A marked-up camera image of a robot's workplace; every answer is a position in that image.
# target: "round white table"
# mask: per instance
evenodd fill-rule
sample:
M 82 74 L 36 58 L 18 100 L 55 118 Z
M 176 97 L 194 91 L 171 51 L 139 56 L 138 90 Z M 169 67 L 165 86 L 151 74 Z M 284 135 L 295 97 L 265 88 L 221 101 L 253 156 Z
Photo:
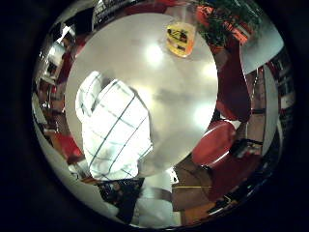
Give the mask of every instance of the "round white table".
M 176 165 L 207 129 L 217 97 L 217 72 L 211 51 L 197 35 L 193 51 L 180 58 L 165 46 L 166 14 L 134 14 L 98 31 L 76 58 L 66 90 L 70 132 L 82 150 L 75 98 L 93 71 L 117 78 L 135 89 L 151 117 L 153 150 L 140 165 L 149 176 Z

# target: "glass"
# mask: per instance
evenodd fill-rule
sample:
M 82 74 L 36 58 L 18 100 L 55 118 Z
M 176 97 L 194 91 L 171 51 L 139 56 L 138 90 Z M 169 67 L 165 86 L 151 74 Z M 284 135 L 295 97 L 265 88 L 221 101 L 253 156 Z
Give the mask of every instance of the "glass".
M 196 36 L 195 5 L 177 1 L 173 7 L 173 20 L 167 26 L 166 44 L 174 54 L 187 57 L 191 54 Z

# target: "red seat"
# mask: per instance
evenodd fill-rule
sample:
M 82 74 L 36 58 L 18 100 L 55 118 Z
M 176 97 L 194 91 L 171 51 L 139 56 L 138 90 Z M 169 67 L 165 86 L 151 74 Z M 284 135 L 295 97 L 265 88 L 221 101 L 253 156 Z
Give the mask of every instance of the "red seat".
M 192 151 L 192 160 L 195 164 L 214 167 L 222 162 L 235 138 L 234 126 L 224 120 L 210 124 L 208 131 Z
M 161 3 L 143 3 L 127 7 L 125 12 L 127 15 L 135 15 L 141 13 L 165 13 L 167 6 Z
M 231 56 L 218 73 L 217 108 L 227 119 L 236 120 L 237 118 L 244 123 L 250 117 L 251 100 L 242 72 L 239 42 L 230 44 Z

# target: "plaid shirt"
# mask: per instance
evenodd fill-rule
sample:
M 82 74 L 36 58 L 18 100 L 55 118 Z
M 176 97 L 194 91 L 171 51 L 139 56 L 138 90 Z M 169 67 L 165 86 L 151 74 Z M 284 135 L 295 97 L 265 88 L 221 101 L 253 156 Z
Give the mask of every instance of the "plaid shirt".
M 115 79 L 103 87 L 103 79 L 92 72 L 76 96 L 85 158 L 97 180 L 133 178 L 138 160 L 153 148 L 149 113 L 122 81 Z

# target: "red cushion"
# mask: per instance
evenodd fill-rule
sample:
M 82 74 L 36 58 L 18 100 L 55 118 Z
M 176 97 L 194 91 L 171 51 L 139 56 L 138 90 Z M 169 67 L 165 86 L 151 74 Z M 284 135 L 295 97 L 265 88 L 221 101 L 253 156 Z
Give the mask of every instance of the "red cushion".
M 61 145 L 63 155 L 67 158 L 68 164 L 73 163 L 82 156 L 82 152 L 79 150 L 71 136 L 56 133 L 56 137 Z
M 242 72 L 239 42 L 233 44 L 230 50 L 229 60 L 218 73 L 218 100 L 244 123 L 250 118 L 251 100 Z
M 235 138 L 234 126 L 220 120 L 210 124 L 208 131 L 192 151 L 192 160 L 198 165 L 213 167 L 227 156 Z

